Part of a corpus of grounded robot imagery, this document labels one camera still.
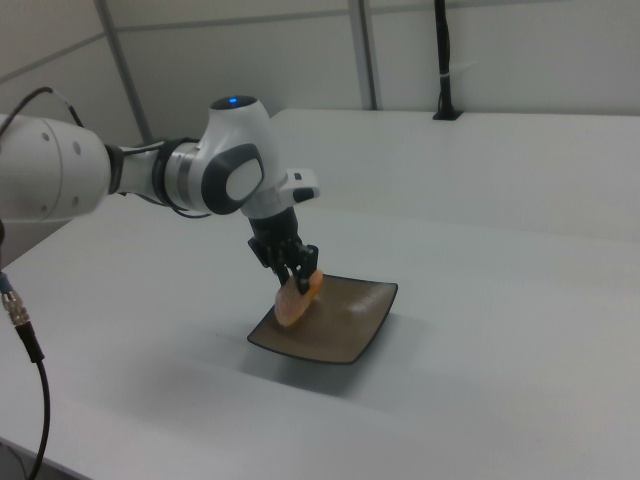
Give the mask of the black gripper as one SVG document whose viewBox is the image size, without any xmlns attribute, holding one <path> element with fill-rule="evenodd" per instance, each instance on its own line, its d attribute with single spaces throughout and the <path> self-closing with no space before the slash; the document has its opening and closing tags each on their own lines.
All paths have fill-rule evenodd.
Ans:
<svg viewBox="0 0 640 480">
<path fill-rule="evenodd" d="M 251 218 L 249 223 L 253 237 L 248 244 L 260 263 L 272 270 L 281 286 L 293 275 L 297 278 L 298 292 L 305 295 L 317 270 L 319 250 L 302 242 L 294 208 L 288 207 L 267 218 Z"/>
</svg>

